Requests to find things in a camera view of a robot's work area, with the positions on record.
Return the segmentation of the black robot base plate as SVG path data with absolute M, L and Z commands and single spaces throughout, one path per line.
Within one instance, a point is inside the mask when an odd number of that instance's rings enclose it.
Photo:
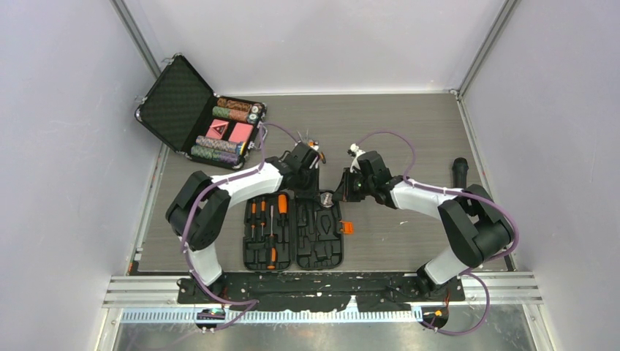
M 465 299 L 457 279 L 436 292 L 423 292 L 413 273 L 397 271 L 231 272 L 221 276 L 211 290 L 233 311 L 256 301 L 254 310 L 260 312 L 340 312 L 350 302 L 362 312 L 397 312 L 407 310 L 410 303 L 443 306 Z

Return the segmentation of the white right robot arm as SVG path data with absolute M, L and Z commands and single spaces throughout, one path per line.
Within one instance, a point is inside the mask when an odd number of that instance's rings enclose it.
M 515 230 L 486 190 L 479 185 L 465 189 L 442 188 L 392 175 L 376 151 L 350 146 L 352 164 L 344 168 L 333 193 L 335 201 L 360 202 L 373 197 L 392 209 L 409 210 L 438 219 L 449 246 L 416 272 L 417 290 L 436 300 L 447 282 L 493 259 L 515 240 Z

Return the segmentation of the black plastic tool case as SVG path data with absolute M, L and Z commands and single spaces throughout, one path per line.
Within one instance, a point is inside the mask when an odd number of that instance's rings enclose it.
M 278 196 L 288 197 L 287 224 L 279 225 Z M 266 226 L 260 226 L 260 203 L 265 199 Z M 255 239 L 251 240 L 249 223 L 251 204 L 257 204 Z M 276 236 L 276 269 L 268 270 L 268 236 L 270 235 L 270 206 L 274 206 Z M 244 212 L 243 265 L 249 271 L 285 271 L 296 264 L 306 271 L 333 269 L 344 260 L 344 236 L 354 233 L 353 223 L 342 219 L 338 203 L 331 208 L 320 205 L 320 197 L 302 198 L 286 192 L 261 195 L 246 201 Z

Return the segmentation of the small round tape measure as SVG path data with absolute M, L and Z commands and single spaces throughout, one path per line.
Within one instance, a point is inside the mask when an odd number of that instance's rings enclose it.
M 331 208 L 334 205 L 333 193 L 332 192 L 321 192 L 320 193 L 320 205 L 323 208 Z

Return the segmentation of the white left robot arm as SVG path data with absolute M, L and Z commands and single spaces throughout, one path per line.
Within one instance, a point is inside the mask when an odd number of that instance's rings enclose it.
M 196 293 L 204 301 L 217 302 L 224 293 L 215 241 L 228 210 L 253 197 L 308 187 L 321 158 L 316 143 L 298 142 L 282 156 L 247 170 L 215 176 L 196 171 L 187 178 L 165 219 L 179 237 L 191 274 L 199 279 Z

